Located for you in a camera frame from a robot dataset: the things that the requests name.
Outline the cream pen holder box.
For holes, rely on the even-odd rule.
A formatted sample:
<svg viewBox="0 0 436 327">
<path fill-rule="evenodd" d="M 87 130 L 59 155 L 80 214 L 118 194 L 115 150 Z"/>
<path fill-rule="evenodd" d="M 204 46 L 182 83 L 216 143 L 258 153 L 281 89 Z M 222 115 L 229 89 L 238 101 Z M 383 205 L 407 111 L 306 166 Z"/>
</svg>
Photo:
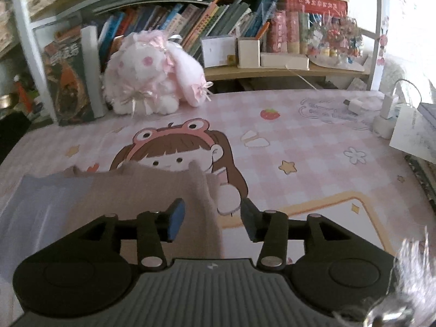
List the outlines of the cream pen holder box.
<svg viewBox="0 0 436 327">
<path fill-rule="evenodd" d="M 237 51 L 239 68 L 260 68 L 260 40 L 255 38 L 239 38 L 237 41 Z"/>
</svg>

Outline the lavender and beige sweater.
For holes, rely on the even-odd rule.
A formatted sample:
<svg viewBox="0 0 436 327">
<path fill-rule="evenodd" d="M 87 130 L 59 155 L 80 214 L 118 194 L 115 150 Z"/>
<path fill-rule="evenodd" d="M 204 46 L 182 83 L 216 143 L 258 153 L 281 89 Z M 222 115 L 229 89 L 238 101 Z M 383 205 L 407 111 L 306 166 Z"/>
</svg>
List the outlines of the lavender and beige sweater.
<svg viewBox="0 0 436 327">
<path fill-rule="evenodd" d="M 204 173 L 196 161 L 176 172 L 128 162 L 108 172 L 71 167 L 41 178 L 23 176 L 15 193 L 1 200 L 1 325 L 22 313 L 12 288 L 22 260 L 106 214 L 135 219 L 181 198 L 185 218 L 174 242 L 164 244 L 165 256 L 221 258 L 218 191 L 218 177 Z"/>
</svg>

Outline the red white bottle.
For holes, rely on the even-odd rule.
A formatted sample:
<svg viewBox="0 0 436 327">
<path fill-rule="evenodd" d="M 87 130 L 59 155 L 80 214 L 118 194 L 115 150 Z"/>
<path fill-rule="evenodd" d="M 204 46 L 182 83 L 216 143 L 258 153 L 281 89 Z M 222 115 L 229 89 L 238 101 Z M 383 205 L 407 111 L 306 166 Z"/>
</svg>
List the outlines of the red white bottle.
<svg viewBox="0 0 436 327">
<path fill-rule="evenodd" d="M 19 75 L 15 75 L 14 78 L 14 84 L 16 86 L 16 91 L 19 95 L 19 101 L 24 105 L 24 108 L 26 109 L 27 113 L 32 112 L 32 105 L 33 101 L 31 97 L 27 94 L 26 89 L 23 87 L 23 84 L 20 80 Z"/>
</svg>

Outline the white paper sheet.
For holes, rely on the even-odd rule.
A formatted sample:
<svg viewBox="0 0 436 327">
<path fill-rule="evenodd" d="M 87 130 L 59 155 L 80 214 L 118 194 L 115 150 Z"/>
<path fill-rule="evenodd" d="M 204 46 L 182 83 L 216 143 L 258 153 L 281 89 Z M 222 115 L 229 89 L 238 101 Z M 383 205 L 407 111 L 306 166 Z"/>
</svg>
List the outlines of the white paper sheet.
<svg viewBox="0 0 436 327">
<path fill-rule="evenodd" d="M 402 105 L 389 145 L 435 164 L 435 127 L 415 108 Z"/>
</svg>

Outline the colourful figurine ornament display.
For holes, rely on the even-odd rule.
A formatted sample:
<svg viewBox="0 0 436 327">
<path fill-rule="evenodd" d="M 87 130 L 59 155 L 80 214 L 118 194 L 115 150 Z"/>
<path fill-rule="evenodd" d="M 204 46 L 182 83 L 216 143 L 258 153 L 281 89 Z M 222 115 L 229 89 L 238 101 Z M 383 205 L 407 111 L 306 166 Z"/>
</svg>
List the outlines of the colourful figurine ornament display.
<svg viewBox="0 0 436 327">
<path fill-rule="evenodd" d="M 329 69 L 364 72 L 358 62 L 362 54 L 363 37 L 355 19 L 348 16 L 324 16 L 313 22 L 306 32 L 306 56 L 311 63 Z"/>
</svg>

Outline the white charger adapter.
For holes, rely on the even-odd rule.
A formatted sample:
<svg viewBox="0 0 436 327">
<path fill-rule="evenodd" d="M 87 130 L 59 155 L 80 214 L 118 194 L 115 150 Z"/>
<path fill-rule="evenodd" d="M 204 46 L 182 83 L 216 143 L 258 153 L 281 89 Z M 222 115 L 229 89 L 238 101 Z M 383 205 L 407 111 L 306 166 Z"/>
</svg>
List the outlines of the white charger adapter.
<svg viewBox="0 0 436 327">
<path fill-rule="evenodd" d="M 406 98 L 404 92 L 399 89 L 401 83 L 408 83 L 412 86 L 419 96 L 419 101 L 422 101 L 422 94 L 419 88 L 412 83 L 412 81 L 407 80 L 406 78 L 399 78 L 394 82 L 394 86 L 391 90 L 384 95 L 381 109 L 378 115 L 374 117 L 372 125 L 373 133 L 385 140 L 390 140 L 395 130 L 395 125 L 398 119 L 398 116 L 395 115 L 395 108 L 401 98 L 399 94 L 402 94 L 403 98 Z"/>
</svg>

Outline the flat white box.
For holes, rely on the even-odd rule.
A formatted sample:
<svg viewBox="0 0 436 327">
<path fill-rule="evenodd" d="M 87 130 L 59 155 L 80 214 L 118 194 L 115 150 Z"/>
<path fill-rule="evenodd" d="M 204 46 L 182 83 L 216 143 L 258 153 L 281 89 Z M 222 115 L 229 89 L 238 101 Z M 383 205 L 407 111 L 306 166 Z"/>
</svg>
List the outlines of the flat white box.
<svg viewBox="0 0 436 327">
<path fill-rule="evenodd" d="M 300 54 L 262 52 L 260 64 L 270 69 L 309 70 L 310 61 L 307 56 Z"/>
</svg>

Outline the pink white plush bunny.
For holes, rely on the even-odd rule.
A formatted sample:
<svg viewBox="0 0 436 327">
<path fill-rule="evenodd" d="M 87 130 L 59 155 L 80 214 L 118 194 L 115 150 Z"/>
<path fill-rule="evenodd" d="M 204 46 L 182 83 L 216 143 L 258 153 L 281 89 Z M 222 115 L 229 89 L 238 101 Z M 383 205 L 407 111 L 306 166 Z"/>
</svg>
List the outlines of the pink white plush bunny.
<svg viewBox="0 0 436 327">
<path fill-rule="evenodd" d="M 200 63 L 162 30 L 129 34 L 103 74 L 104 98 L 119 115 L 173 114 L 181 103 L 199 107 L 212 85 Z"/>
</svg>

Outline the white box on shelf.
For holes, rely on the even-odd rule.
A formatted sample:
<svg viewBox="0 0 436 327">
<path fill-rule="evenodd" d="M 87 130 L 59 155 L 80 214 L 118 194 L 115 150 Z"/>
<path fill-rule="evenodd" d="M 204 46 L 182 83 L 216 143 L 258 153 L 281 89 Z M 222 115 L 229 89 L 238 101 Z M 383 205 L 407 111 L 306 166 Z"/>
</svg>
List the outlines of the white box on shelf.
<svg viewBox="0 0 436 327">
<path fill-rule="evenodd" d="M 201 40 L 205 68 L 232 66 L 237 61 L 237 40 L 232 35 L 207 37 Z"/>
</svg>

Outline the pink checkered cartoon desk mat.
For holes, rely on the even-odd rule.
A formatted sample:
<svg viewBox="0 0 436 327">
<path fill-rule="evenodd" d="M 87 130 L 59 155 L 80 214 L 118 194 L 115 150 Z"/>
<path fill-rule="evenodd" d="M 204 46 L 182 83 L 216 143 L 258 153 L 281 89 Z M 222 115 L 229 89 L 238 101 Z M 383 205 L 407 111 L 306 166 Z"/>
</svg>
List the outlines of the pink checkered cartoon desk mat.
<svg viewBox="0 0 436 327">
<path fill-rule="evenodd" d="M 435 214 L 404 155 L 372 130 L 377 92 L 258 91 L 214 95 L 167 115 L 106 116 L 24 135 L 1 164 L 1 200 L 23 176 L 128 162 L 219 179 L 221 258 L 256 258 L 240 219 L 249 198 L 295 219 L 327 217 L 395 254 L 406 238 L 435 245 Z"/>
</svg>

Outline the Harry Potter book box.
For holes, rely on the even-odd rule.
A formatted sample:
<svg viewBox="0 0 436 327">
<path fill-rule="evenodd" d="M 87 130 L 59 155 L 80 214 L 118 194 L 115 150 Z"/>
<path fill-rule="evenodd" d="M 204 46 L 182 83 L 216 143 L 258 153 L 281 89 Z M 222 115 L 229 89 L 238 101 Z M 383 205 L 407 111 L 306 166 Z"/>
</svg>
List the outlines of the Harry Potter book box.
<svg viewBox="0 0 436 327">
<path fill-rule="evenodd" d="M 59 126 L 88 123 L 107 113 L 96 26 L 58 33 L 44 47 L 42 60 Z"/>
</svg>

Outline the red hardcover book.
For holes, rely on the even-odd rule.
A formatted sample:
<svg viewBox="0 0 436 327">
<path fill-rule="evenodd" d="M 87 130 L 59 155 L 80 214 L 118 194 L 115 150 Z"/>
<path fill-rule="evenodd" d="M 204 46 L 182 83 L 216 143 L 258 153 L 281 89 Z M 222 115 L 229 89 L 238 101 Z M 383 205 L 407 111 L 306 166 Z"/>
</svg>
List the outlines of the red hardcover book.
<svg viewBox="0 0 436 327">
<path fill-rule="evenodd" d="M 342 0 L 284 0 L 287 10 L 334 17 L 348 14 L 347 2 Z"/>
</svg>

